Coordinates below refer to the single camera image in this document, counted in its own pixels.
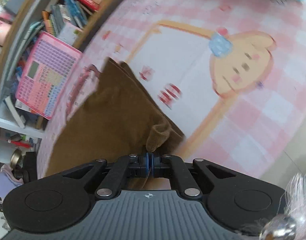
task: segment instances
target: brown cloth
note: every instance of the brown cloth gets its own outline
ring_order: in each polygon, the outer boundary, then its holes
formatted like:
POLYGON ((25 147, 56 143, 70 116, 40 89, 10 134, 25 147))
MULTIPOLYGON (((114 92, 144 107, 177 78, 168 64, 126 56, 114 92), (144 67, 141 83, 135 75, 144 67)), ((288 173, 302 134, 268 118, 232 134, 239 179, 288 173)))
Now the brown cloth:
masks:
POLYGON ((154 103, 126 63, 108 59, 99 85, 58 137, 46 175, 105 158, 148 152, 169 154, 182 131, 154 103))

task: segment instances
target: fluffy tassel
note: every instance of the fluffy tassel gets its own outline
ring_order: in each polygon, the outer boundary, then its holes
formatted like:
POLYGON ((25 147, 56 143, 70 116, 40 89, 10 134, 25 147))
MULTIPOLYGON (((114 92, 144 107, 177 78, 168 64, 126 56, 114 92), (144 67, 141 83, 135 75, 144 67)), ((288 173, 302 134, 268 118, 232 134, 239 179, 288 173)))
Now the fluffy tassel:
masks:
POLYGON ((306 177, 296 174, 289 182, 285 195, 285 215, 296 221, 295 240, 306 240, 306 177))

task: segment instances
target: cartoon eye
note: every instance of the cartoon eye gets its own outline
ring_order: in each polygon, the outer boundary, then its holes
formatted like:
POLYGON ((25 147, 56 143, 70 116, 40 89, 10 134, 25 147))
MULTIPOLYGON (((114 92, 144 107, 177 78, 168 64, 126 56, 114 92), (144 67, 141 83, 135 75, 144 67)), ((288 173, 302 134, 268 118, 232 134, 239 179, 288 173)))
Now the cartoon eye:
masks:
POLYGON ((248 57, 248 59, 252 59, 252 57, 248 53, 245 53, 245 56, 248 57))
POLYGON ((242 67, 245 71, 248 71, 249 70, 249 65, 247 65, 246 63, 243 63, 242 64, 242 67))
POLYGON ((237 70, 237 68, 233 68, 233 70, 236 72, 236 74, 239 74, 240 72, 237 70))

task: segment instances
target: pink cheek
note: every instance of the pink cheek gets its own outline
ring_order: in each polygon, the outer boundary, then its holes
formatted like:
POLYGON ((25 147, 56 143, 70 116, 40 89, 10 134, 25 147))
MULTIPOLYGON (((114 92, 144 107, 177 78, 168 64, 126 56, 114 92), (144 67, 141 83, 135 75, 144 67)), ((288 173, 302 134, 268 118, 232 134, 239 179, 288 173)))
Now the pink cheek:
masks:
POLYGON ((241 79, 240 75, 238 75, 238 74, 232 76, 232 80, 233 80, 236 84, 239 84, 240 82, 242 82, 242 79, 241 79))
POLYGON ((253 54, 251 57, 254 60, 259 60, 260 59, 260 56, 258 54, 253 54))

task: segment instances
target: cartoon dog face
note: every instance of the cartoon dog face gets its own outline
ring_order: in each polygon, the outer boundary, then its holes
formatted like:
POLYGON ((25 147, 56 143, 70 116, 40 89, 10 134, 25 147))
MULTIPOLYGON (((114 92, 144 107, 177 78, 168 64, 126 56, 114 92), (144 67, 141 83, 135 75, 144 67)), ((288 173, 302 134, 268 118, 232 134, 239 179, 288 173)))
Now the cartoon dog face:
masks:
POLYGON ((225 57, 212 56, 210 71, 214 90, 221 97, 229 97, 255 87, 270 73, 273 60, 270 50, 274 39, 260 31, 226 37, 232 51, 225 57))

